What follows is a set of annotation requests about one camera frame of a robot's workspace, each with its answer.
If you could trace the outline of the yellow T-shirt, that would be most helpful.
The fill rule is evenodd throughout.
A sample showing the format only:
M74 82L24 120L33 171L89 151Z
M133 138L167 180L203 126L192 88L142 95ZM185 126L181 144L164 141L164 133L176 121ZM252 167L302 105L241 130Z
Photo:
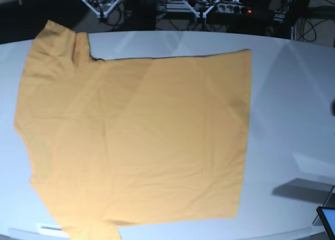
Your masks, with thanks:
M251 51L102 60L53 21L34 39L15 129L30 184L70 239L119 226L237 216Z

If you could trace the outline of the white power strip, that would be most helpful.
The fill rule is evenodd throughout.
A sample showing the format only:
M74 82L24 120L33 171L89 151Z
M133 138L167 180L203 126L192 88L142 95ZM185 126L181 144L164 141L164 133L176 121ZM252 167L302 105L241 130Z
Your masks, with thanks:
M217 5L217 10L220 13L225 13L225 14L251 14L252 10L250 8L245 7L244 5L241 4L227 4L227 3L220 3Z

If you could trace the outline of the white label on table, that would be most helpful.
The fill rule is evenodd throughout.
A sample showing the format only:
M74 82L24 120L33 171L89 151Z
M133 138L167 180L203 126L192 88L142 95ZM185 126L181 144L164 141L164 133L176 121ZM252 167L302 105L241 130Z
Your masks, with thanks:
M58 225L37 223L36 227L40 234L45 234L46 231L62 231L61 227Z

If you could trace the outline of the tablet screen on stand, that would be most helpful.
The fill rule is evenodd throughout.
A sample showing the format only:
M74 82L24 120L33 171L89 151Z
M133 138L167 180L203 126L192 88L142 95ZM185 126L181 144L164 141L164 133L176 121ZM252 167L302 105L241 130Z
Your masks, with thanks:
M331 187L322 206L316 208L313 226L323 226L329 239L334 239L334 186Z

